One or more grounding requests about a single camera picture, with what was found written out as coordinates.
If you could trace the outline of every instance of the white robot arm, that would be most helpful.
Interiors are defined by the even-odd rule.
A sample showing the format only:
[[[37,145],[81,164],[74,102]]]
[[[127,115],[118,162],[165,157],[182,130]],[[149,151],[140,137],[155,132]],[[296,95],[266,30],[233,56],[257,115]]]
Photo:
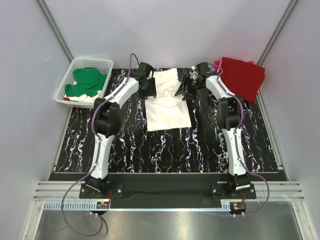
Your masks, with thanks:
[[[110,99],[109,100],[110,103],[118,104],[119,109],[121,109],[123,104],[131,97],[131,95],[138,92],[138,90],[139,90],[139,82],[136,79],[130,77],[127,80],[127,78],[125,78],[123,82],[111,94],[106,96],[104,99],[105,100]],[[98,162],[91,176],[95,179],[103,180],[108,175],[110,149],[111,149],[112,142],[115,138],[115,135],[110,135],[109,137],[106,137],[106,135],[103,133],[98,133],[98,135],[101,138],[100,151],[98,155],[97,145],[99,144],[99,137],[94,136],[95,147],[93,152],[93,159],[97,159],[98,157]],[[95,166],[95,161],[92,161],[90,170],[94,166]]]
[[[97,132],[95,138],[93,161],[90,172],[94,168],[90,177],[86,179],[86,185],[92,189],[101,192],[103,183],[108,175],[109,156],[112,142],[115,134],[118,133],[121,125],[120,109],[123,104],[138,92],[141,98],[147,98],[156,95],[156,84],[154,69],[145,62],[139,64],[135,72],[131,72],[131,77],[124,78],[122,83],[105,98],[97,98],[94,102],[94,109],[108,100],[101,107],[96,115],[94,128]]]
[[[246,170],[241,164],[241,162],[245,162],[241,128],[239,127],[235,132],[241,120],[241,106],[233,98],[235,94],[226,87],[217,76],[218,74],[209,69],[207,62],[199,63],[191,69],[193,70],[191,76],[183,78],[181,86],[175,95],[183,94],[183,100],[191,100],[196,97],[197,91],[203,88],[207,88],[213,93],[218,100],[217,124],[224,134],[228,152],[229,180],[227,190],[231,195],[236,194],[237,191],[245,192],[250,188],[250,181]],[[237,98],[241,103],[243,102],[241,97],[237,96]]]

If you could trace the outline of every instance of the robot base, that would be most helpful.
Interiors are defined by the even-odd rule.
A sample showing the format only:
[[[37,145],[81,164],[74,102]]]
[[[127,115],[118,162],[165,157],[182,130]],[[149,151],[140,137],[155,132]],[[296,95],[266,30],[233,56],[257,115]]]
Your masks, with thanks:
[[[255,186],[251,183],[249,188],[244,188],[240,190],[230,191],[227,183],[215,183],[211,184],[211,196],[213,199],[221,200],[221,199],[256,199],[256,190]]]
[[[111,199],[121,199],[123,194],[124,185],[122,183],[107,183],[107,188],[104,188],[102,192],[99,192],[89,186],[86,183],[81,184],[80,199],[108,199],[108,190],[111,190]]]

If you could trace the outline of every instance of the black marbled surface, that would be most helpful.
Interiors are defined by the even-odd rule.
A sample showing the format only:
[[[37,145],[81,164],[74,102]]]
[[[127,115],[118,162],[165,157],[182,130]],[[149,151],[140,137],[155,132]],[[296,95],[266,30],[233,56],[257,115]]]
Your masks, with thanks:
[[[188,69],[178,69],[178,77]],[[127,75],[113,69],[106,95]],[[217,100],[207,89],[187,103],[191,128],[147,132],[145,101],[135,93],[122,107],[122,127],[110,154],[110,173],[215,173],[228,170],[226,141],[216,122]],[[93,111],[73,108],[54,172],[84,173],[91,166]],[[242,146],[250,171],[277,172],[258,103],[244,103]]]

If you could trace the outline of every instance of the white wall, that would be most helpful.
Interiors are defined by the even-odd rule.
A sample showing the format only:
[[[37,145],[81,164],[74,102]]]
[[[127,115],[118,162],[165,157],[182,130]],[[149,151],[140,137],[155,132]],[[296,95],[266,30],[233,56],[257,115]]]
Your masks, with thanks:
[[[0,6],[0,239],[17,240],[67,113],[53,96],[69,63],[36,1]]]
[[[232,57],[257,62],[289,0],[45,0],[74,57],[129,66],[190,67]]]
[[[262,92],[320,236],[320,1],[300,1],[267,56]]]

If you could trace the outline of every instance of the plastic basket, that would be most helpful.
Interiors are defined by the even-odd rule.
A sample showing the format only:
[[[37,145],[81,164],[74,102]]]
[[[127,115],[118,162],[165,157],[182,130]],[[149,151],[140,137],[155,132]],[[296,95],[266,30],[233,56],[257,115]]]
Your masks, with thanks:
[[[97,68],[100,73],[107,74],[103,89],[99,94],[99,98],[103,98],[106,93],[106,89],[111,77],[111,71],[113,66],[114,66],[114,62],[110,59],[92,58],[92,57],[77,57],[73,59],[65,75],[63,76],[63,79],[58,87],[58,90],[56,91],[54,100],[58,103],[63,103],[70,107],[93,109],[94,108],[93,102],[77,102],[77,101],[64,100],[64,97],[66,95],[65,85],[74,84],[74,81],[75,81],[74,75],[73,75],[74,70],[83,69],[87,67]]]

